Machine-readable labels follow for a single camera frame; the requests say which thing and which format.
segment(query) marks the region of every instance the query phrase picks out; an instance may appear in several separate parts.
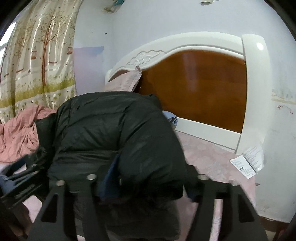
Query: pillow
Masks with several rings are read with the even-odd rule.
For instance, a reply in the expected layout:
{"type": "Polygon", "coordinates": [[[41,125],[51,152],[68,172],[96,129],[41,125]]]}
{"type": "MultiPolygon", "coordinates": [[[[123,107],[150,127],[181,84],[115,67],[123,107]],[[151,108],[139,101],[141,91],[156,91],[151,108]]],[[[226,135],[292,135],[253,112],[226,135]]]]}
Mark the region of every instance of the pillow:
{"type": "Polygon", "coordinates": [[[139,66],[136,66],[135,70],[127,72],[118,76],[117,78],[108,82],[104,87],[106,91],[128,91],[133,92],[139,83],[142,76],[142,71],[139,66]]]}

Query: pink bedsheet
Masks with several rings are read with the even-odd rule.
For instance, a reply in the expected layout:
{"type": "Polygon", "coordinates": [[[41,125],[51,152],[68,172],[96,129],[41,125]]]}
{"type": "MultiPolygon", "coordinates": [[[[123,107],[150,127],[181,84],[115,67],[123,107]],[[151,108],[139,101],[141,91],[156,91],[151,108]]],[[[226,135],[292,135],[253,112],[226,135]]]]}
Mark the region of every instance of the pink bedsheet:
{"type": "Polygon", "coordinates": [[[55,113],[44,106],[34,105],[24,109],[5,124],[0,124],[0,162],[14,162],[32,153],[39,145],[35,119],[55,113]]]}

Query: tree pattern curtain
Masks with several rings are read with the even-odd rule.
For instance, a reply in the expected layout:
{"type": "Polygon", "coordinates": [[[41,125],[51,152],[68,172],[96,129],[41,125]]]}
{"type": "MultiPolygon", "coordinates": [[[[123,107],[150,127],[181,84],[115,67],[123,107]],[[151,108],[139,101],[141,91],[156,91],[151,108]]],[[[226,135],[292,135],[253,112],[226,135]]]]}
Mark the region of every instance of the tree pattern curtain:
{"type": "Polygon", "coordinates": [[[33,0],[17,19],[0,69],[0,120],[76,95],[73,41],[82,0],[33,0]]]}

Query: headboard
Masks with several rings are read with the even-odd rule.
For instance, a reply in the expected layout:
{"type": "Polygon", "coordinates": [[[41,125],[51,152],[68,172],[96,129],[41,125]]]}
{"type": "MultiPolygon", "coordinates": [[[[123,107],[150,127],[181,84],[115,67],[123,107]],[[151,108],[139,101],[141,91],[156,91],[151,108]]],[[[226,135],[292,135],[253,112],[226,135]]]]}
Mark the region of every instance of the headboard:
{"type": "Polygon", "coordinates": [[[106,74],[106,82],[139,65],[135,89],[155,94],[178,116],[176,130],[238,154],[263,142],[269,121],[271,69],[262,37],[178,34],[143,45],[106,74]]]}

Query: wall stain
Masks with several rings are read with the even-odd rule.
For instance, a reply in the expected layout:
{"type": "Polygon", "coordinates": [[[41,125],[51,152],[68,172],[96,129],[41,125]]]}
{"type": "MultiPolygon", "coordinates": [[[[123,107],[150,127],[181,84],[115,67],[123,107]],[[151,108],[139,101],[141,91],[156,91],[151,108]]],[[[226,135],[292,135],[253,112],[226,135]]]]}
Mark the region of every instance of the wall stain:
{"type": "Polygon", "coordinates": [[[268,209],[270,208],[270,206],[269,205],[267,205],[267,204],[265,204],[264,206],[263,206],[263,208],[262,208],[262,212],[266,212],[268,209]]]}
{"type": "Polygon", "coordinates": [[[287,108],[290,111],[290,114],[293,114],[292,109],[287,107],[286,105],[278,105],[277,108],[278,109],[287,108]]]}
{"type": "Polygon", "coordinates": [[[271,96],[272,96],[272,97],[275,97],[275,96],[276,96],[276,97],[279,97],[279,98],[281,98],[281,99],[285,99],[284,97],[281,97],[281,96],[279,96],[279,95],[275,95],[275,94],[272,94],[271,96]]]}
{"type": "Polygon", "coordinates": [[[282,99],[271,99],[271,100],[276,101],[276,102],[280,102],[280,103],[296,105],[296,102],[290,101],[290,100],[282,100],[282,99]]]}

